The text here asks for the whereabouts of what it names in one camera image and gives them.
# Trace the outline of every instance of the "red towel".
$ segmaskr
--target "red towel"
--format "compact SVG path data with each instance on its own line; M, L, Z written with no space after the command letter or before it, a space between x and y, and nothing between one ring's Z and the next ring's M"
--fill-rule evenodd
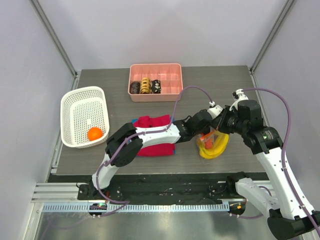
M168 125L170 123L170 115L164 115L159 117L149 117L141 116L139 119L133 123L133 126L139 128L152 128L152 127L161 127ZM174 154L176 149L174 144L163 143L153 146L147 146L141 149L137 156L140 157L159 157L159 156L170 156Z

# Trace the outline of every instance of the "white wall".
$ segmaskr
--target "white wall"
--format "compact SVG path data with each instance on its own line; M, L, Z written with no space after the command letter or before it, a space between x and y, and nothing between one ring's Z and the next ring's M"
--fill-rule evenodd
M251 66L286 0L39 0L78 70Z
M320 1L297 0L256 71L258 85L277 91L288 101L292 128L287 156L310 202L320 209ZM287 126L283 104L263 94L270 124Z
M28 0L0 1L0 235L20 240L73 77Z

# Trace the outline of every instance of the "pink tray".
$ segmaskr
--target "pink tray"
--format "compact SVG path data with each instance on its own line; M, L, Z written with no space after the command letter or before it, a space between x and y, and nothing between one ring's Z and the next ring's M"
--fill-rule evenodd
M161 93L131 94L130 84L141 82L143 78L160 80ZM174 102L182 89L181 65L178 63L133 64L130 67L128 93L134 102Z

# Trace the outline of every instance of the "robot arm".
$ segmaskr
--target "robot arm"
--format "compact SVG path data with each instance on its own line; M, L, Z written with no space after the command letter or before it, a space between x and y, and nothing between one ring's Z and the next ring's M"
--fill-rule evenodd
M157 144L187 142L197 134L209 133L212 127L221 133L241 135L244 144L251 149L265 169L277 199L260 189L243 172L227 178L227 190L252 202L267 218L269 228L277 239L289 239L311 231L313 225L296 200L282 169L283 142L280 135L273 127L264 126L261 107L257 101L249 100L241 89L234 92L233 97L235 102L232 106L226 105L222 108L213 103L208 110L204 109L192 117L174 121L166 131L133 137L112 163L102 168L98 178L100 188L108 187L117 170L131 163L140 149ZM125 124L107 140L103 163L115 154L127 137L167 127L136 128L132 123ZM315 211L306 199L288 163L286 168L295 189L304 200L306 209L316 222L320 223L320 212ZM92 176L92 182L97 188L96 173Z

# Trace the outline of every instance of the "white plastic basket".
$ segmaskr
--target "white plastic basket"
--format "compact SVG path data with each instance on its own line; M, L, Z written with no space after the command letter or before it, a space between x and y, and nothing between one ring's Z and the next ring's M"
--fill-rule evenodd
M103 143L109 133L109 118L104 91L97 86L79 88L61 99L60 126L62 142L70 148L88 148ZM100 128L103 136L88 139L92 127Z

